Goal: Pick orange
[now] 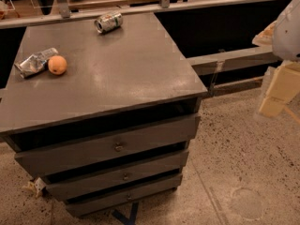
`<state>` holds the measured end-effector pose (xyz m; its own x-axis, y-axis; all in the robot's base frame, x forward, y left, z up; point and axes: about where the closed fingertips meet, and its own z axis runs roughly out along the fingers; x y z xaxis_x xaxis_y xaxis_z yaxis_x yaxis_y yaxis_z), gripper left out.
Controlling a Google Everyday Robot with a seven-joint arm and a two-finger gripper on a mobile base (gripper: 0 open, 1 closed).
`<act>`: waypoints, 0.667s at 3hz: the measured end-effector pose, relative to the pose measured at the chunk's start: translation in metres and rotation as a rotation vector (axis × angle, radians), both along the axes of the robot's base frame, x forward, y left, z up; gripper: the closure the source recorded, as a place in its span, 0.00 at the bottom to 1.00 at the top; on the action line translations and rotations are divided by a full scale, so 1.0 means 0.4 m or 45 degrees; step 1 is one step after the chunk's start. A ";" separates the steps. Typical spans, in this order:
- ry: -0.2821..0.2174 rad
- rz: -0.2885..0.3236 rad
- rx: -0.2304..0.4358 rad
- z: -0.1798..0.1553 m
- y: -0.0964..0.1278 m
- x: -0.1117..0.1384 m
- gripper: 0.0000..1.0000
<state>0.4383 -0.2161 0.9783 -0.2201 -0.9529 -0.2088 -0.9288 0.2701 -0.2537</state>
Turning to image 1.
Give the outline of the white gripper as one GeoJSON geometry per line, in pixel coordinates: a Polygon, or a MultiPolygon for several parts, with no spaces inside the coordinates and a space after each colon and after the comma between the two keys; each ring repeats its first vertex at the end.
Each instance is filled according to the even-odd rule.
{"type": "MultiPolygon", "coordinates": [[[[300,0],[291,3],[252,39],[257,46],[272,44],[274,55],[283,60],[300,60],[300,0]]],[[[300,63],[283,62],[274,69],[270,84],[263,95],[259,114],[275,117],[287,103],[300,93],[300,63]]]]}

